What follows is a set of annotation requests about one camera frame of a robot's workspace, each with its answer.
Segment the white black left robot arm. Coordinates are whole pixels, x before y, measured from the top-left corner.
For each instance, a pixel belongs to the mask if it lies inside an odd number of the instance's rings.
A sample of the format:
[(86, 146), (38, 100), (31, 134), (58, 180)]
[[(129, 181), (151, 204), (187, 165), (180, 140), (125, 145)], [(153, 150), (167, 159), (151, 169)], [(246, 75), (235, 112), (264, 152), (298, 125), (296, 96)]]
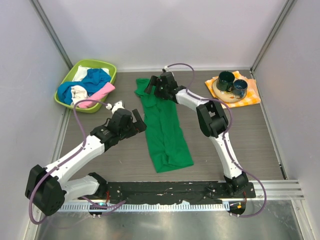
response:
[(99, 174), (91, 172), (76, 180), (71, 177), (120, 141), (144, 132), (146, 128), (137, 109), (117, 109), (106, 125), (95, 127), (75, 149), (45, 167), (37, 164), (30, 170), (25, 190), (29, 207), (36, 206), (43, 214), (51, 216), (71, 200), (104, 198), (108, 183)]

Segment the green t shirt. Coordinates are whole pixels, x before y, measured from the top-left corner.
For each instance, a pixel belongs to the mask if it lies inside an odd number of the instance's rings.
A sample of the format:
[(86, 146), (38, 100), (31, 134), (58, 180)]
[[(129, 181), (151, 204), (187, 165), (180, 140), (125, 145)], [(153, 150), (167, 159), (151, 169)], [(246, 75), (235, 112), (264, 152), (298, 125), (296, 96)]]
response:
[(148, 152), (157, 173), (164, 173), (194, 165), (184, 138), (176, 104), (145, 93), (149, 79), (137, 78), (135, 94), (139, 97), (146, 124)]

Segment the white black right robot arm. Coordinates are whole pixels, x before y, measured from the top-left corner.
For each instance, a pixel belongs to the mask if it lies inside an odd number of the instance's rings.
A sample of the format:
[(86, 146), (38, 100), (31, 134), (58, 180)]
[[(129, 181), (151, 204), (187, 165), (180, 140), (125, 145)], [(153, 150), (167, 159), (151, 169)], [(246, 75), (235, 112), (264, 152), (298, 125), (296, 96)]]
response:
[(229, 138), (231, 123), (222, 107), (222, 101), (201, 97), (185, 86), (179, 86), (171, 71), (151, 76), (144, 92), (196, 112), (201, 132), (211, 140), (222, 163), (226, 193), (233, 198), (242, 195), (249, 180), (233, 150)]

